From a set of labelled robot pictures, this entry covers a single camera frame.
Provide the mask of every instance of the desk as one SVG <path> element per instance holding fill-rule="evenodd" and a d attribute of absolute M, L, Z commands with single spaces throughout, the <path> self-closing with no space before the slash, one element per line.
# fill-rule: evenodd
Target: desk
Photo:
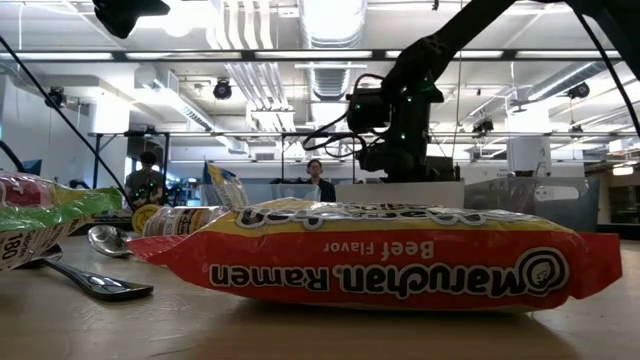
<path fill-rule="evenodd" d="M 364 312 L 266 304 L 200 289 L 138 259 L 105 258 L 83 238 L 67 263 L 156 286 L 105 304 L 49 270 L 0 274 L 2 359 L 637 359 L 640 243 L 625 277 L 583 301 L 533 315 Z"/>

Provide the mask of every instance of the ceiling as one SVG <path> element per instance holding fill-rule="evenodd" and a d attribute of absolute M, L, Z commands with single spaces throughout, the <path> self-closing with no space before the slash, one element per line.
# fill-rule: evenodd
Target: ceiling
<path fill-rule="evenodd" d="M 167 20 L 145 19 L 127 40 L 109 36 L 92 14 L 91 1 L 6 1 L 0 0 L 0 34 L 16 50 L 22 51 L 88 51 L 88 50 L 210 50 L 206 40 L 206 27 L 215 22 L 210 16 L 208 1 L 184 2 L 188 22 L 193 26 L 188 35 L 180 38 L 167 35 Z M 440 0 L 440 9 L 432 11 L 432 1 L 369 0 L 360 47 L 363 49 L 401 49 L 417 38 L 437 31 L 460 9 L 460 1 Z M 273 0 L 271 7 L 270 35 L 275 48 L 303 48 L 300 19 L 293 16 L 297 9 L 295 0 Z M 240 28 L 244 23 L 240 16 Z M 596 35 L 606 48 L 611 45 L 597 25 L 589 21 Z M 579 22 L 564 4 L 540 4 L 519 1 L 486 30 L 479 34 L 468 49 L 593 49 L 593 44 Z M 366 69 L 354 70 L 351 85 L 357 75 L 364 72 L 384 75 L 392 62 L 366 62 Z M 496 129 L 503 128 L 506 117 L 504 95 L 514 86 L 527 89 L 548 79 L 560 70 L 571 66 L 570 62 L 452 62 L 437 84 L 445 95 L 445 103 L 434 104 L 431 127 L 436 132 L 454 131 L 456 121 L 463 121 L 467 130 L 479 118 L 469 117 L 483 104 L 498 99 L 497 106 L 488 114 Z M 230 77 L 222 63 L 162 62 L 154 64 L 158 73 L 173 72 L 180 79 L 180 93 L 197 107 L 217 120 L 216 126 L 232 131 L 252 130 L 245 121 L 247 101 L 236 87 L 228 100 L 216 100 L 212 94 L 217 79 Z M 30 66 L 41 75 L 94 75 L 137 99 L 134 122 L 148 122 L 171 130 L 184 129 L 186 120 L 166 104 L 146 102 L 139 89 L 131 81 L 131 74 L 138 67 L 132 63 L 109 64 L 46 64 Z M 307 70 L 296 69 L 296 63 L 279 63 L 278 70 L 287 98 L 295 111 L 294 123 L 298 130 L 309 130 L 319 122 L 318 111 L 310 108 L 310 91 Z M 624 63 L 618 63 L 623 83 L 626 83 L 631 100 L 640 100 L 640 85 Z M 586 99 L 570 102 L 566 97 L 552 97 L 544 104 L 549 108 L 552 127 L 566 131 L 570 121 L 588 120 L 594 116 L 620 111 L 624 105 L 610 76 L 597 74 L 587 79 L 591 95 Z M 619 129 L 630 120 L 625 114 L 599 122 L 588 131 Z"/>

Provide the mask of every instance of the instant noodle package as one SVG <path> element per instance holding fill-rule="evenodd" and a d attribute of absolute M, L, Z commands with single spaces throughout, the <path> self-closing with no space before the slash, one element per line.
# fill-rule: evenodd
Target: instant noodle package
<path fill-rule="evenodd" d="M 37 176 L 0 171 L 0 271 L 18 267 L 84 225 L 121 207 L 116 189 L 72 190 Z"/>
<path fill-rule="evenodd" d="M 622 276 L 616 235 L 505 211 L 413 205 L 281 199 L 229 211 L 189 236 L 129 247 L 205 288 L 356 308 L 549 309 Z"/>

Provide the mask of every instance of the man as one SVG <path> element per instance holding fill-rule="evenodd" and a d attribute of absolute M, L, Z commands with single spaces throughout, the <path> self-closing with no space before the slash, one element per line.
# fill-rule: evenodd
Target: man
<path fill-rule="evenodd" d="M 322 175 L 322 163 L 320 160 L 313 159 L 307 163 L 307 174 L 311 175 L 311 177 L 304 184 L 318 185 L 320 188 L 320 201 L 336 201 L 336 188 L 330 182 L 320 178 L 320 175 Z"/>
<path fill-rule="evenodd" d="M 132 172 L 127 176 L 125 191 L 133 200 L 133 206 L 139 208 L 146 204 L 163 205 L 162 174 L 153 170 L 156 164 L 154 153 L 146 151 L 140 154 L 139 161 L 142 169 Z"/>

